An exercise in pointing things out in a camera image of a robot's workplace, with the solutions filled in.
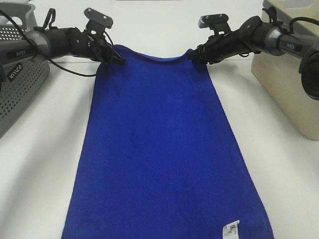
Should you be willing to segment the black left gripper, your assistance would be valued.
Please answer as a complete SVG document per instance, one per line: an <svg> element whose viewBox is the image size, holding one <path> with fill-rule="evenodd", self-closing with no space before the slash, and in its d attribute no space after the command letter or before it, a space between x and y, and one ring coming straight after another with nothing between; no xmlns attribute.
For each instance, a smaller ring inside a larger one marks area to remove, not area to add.
<svg viewBox="0 0 319 239"><path fill-rule="evenodd" d="M78 28L71 28L68 31L68 41L72 56L118 65L124 65L126 62L126 59L105 40L105 37L100 38L80 32Z"/></svg>

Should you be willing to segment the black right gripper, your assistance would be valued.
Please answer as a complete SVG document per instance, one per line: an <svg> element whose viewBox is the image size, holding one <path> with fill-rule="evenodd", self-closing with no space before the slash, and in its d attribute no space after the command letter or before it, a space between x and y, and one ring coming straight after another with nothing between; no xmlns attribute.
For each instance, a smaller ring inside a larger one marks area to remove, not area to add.
<svg viewBox="0 0 319 239"><path fill-rule="evenodd" d="M212 35L208 41L187 53L187 59L199 64L215 64L235 56L249 53L261 53L251 39L258 27L262 25L259 16L246 20L239 29L224 35Z"/></svg>

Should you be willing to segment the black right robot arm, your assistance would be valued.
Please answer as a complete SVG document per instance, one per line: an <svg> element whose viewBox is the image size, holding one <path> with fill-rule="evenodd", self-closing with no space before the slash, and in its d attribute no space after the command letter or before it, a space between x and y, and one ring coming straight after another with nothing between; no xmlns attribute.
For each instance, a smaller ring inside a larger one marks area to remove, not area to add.
<svg viewBox="0 0 319 239"><path fill-rule="evenodd" d="M250 53L262 52L273 56L289 54L301 59L299 73L302 87L310 98L318 100L319 38L294 32L295 22L318 25L318 20L296 17L290 21L288 28L284 28L283 23L274 17L269 22L263 22L260 17L253 16L235 31L230 30L227 21L225 14L202 16L199 27L208 27L214 34L190 51L187 58L197 64L216 64L235 55L246 57Z"/></svg>

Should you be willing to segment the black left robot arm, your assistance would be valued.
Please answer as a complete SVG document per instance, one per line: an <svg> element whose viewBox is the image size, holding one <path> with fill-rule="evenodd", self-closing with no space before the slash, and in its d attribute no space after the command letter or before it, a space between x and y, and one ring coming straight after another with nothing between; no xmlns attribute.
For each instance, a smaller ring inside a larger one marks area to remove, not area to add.
<svg viewBox="0 0 319 239"><path fill-rule="evenodd" d="M80 32L77 28L28 31L27 39L0 42L0 64L3 66L30 60L40 63L64 56L87 58L92 61L123 65L121 57L103 35Z"/></svg>

